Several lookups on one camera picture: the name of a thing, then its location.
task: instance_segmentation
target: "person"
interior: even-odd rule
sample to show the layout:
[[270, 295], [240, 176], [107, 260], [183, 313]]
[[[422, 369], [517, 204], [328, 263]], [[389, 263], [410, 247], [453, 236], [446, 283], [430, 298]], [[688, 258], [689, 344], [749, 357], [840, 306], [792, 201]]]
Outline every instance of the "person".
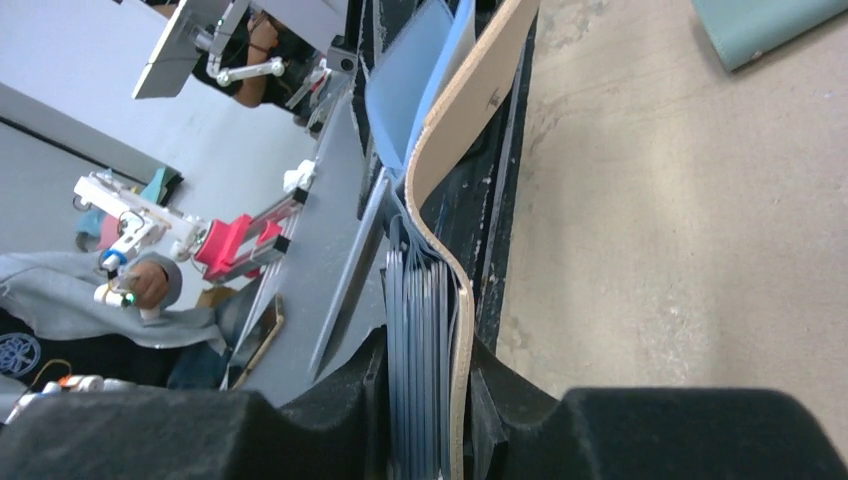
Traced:
[[[174, 0], [145, 1], [166, 18], [171, 18], [177, 7]], [[294, 108], [288, 108], [286, 103], [312, 71], [319, 54], [280, 21], [265, 12], [253, 16], [246, 14], [221, 54], [220, 68], [259, 65], [272, 57], [281, 57], [286, 65], [285, 72], [280, 77], [262, 75], [222, 87], [206, 72], [209, 55], [205, 52], [195, 65], [192, 75], [245, 107], [255, 108], [270, 103], [290, 112], [297, 125], [306, 126], [312, 114], [310, 95], [304, 97]], [[313, 127], [312, 133], [317, 133], [321, 124], [315, 124]]]
[[[0, 255], [0, 397], [40, 391], [69, 374], [217, 388], [259, 282], [214, 309], [170, 311], [182, 289], [180, 269], [145, 254], [128, 267], [137, 277], [135, 305], [120, 309], [94, 299], [107, 281], [98, 269], [100, 255]], [[143, 320], [139, 309], [155, 306], [159, 318]]]

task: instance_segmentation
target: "hand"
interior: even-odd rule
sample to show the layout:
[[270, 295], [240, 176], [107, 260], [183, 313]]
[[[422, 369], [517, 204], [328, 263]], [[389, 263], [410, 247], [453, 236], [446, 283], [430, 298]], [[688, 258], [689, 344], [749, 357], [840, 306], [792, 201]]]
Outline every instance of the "hand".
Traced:
[[259, 12], [254, 15], [247, 22], [247, 29], [250, 32], [251, 46], [258, 47], [266, 52], [277, 46], [279, 32], [271, 24], [267, 13]]
[[168, 295], [168, 276], [158, 263], [142, 262], [130, 270], [138, 278], [131, 288], [135, 306], [150, 310], [159, 306]]

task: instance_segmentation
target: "beige tabletop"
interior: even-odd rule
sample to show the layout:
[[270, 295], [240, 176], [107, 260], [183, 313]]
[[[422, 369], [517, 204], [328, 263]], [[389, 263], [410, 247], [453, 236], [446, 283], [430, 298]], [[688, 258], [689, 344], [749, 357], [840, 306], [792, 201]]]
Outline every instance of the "beige tabletop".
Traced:
[[543, 0], [498, 356], [764, 386], [848, 452], [848, 17], [725, 73], [686, 0]]

